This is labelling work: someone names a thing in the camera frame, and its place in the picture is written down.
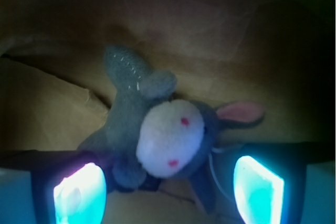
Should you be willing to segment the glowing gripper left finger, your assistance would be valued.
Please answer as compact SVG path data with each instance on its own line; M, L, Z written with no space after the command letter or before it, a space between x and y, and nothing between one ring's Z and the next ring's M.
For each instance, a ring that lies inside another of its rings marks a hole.
M106 201L91 152L1 152L1 223L102 223Z

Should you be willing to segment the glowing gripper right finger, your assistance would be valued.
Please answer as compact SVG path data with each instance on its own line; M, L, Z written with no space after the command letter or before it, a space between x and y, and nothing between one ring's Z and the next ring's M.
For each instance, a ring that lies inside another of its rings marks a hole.
M335 223L335 143L247 144L233 190L244 223Z

